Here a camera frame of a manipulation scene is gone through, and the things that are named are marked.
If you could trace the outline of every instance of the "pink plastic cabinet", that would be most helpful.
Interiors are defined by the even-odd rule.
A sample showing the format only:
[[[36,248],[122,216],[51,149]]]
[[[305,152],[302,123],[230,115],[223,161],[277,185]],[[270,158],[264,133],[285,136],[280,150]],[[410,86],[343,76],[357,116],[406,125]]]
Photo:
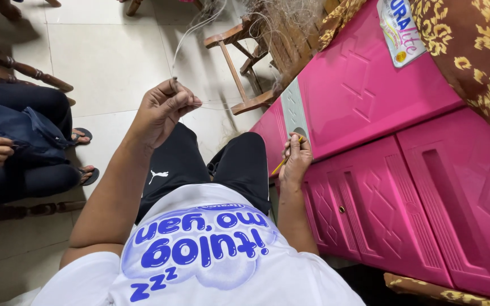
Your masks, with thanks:
[[[336,205],[344,208],[362,263],[453,287],[396,138],[330,160]]]
[[[398,133],[455,285],[490,296],[490,126],[462,109]]]
[[[262,115],[260,120],[250,129],[264,140],[268,158],[268,175],[281,163],[281,151],[287,141],[285,122],[282,116],[281,98],[278,98]]]
[[[463,105],[428,53],[394,68],[376,4],[367,1],[298,75],[315,158]]]
[[[309,167],[302,185],[309,225],[321,253],[361,261],[349,216],[338,212],[330,186],[330,161]]]

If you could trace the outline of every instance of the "product label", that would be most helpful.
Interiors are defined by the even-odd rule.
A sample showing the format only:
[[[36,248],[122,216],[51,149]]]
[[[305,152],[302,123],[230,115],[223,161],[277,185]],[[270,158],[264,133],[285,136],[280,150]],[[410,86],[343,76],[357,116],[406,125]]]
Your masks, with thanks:
[[[426,52],[408,0],[379,0],[377,12],[395,67],[401,68]]]

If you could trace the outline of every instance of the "foot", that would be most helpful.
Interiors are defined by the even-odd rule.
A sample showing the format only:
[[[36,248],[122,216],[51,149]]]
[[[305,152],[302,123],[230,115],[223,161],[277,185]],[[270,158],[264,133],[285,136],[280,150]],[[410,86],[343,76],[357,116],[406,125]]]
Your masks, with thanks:
[[[22,12],[10,1],[0,1],[0,13],[10,21],[16,21],[22,18]]]
[[[93,165],[87,165],[86,167],[82,167],[81,169],[86,172],[86,173],[82,174],[82,177],[81,177],[81,184],[83,184],[84,182],[86,182],[88,177],[92,176],[92,171],[94,170],[94,166]]]
[[[90,141],[90,138],[85,137],[85,134],[79,131],[78,129],[72,129],[71,132],[75,133],[75,134],[71,134],[71,140],[76,143],[87,143]]]

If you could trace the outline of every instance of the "flip-flop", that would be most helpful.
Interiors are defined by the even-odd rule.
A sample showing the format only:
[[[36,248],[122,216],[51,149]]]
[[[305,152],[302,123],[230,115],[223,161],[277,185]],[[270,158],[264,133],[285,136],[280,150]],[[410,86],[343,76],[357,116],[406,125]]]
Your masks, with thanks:
[[[92,141],[92,133],[90,133],[90,131],[88,131],[87,129],[85,129],[83,127],[82,128],[81,127],[78,127],[78,128],[76,127],[74,129],[78,130],[79,132],[83,132],[85,134],[84,136],[81,136],[81,135],[79,135],[79,134],[77,134],[75,132],[72,132],[71,133],[71,138],[73,138],[74,135],[78,136],[77,139],[74,140],[75,145],[78,144],[78,143],[80,143],[80,142],[78,142],[78,138],[79,137],[88,137],[88,138],[90,138],[90,141],[89,142],[86,142],[84,144],[90,143]]]
[[[80,168],[77,168],[77,169],[81,172],[81,177],[82,177],[82,175],[88,173],[88,172],[86,172]],[[88,179],[85,180],[84,183],[81,183],[81,186],[88,186],[88,185],[92,184],[93,182],[95,182],[98,179],[98,177],[100,177],[100,171],[99,171],[99,169],[94,168],[94,170],[92,171],[92,176],[88,177]]]

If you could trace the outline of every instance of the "black pants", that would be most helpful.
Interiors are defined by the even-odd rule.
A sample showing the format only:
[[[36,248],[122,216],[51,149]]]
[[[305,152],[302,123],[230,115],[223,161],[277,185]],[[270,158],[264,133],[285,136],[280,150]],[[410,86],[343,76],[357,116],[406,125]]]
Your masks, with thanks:
[[[222,184],[239,192],[254,207],[268,214],[271,203],[266,148],[262,137],[252,132],[241,134],[230,140],[216,159],[217,172],[211,182],[198,149],[196,134],[184,124],[177,123],[172,134],[150,159],[150,171],[167,172],[168,176],[148,173],[136,224],[160,198],[186,184]]]
[[[65,94],[56,89],[0,84],[0,105],[16,111],[29,106],[50,119],[71,140],[71,107]],[[80,181],[80,173],[68,164],[34,169],[5,165],[0,167],[0,204],[62,193]]]

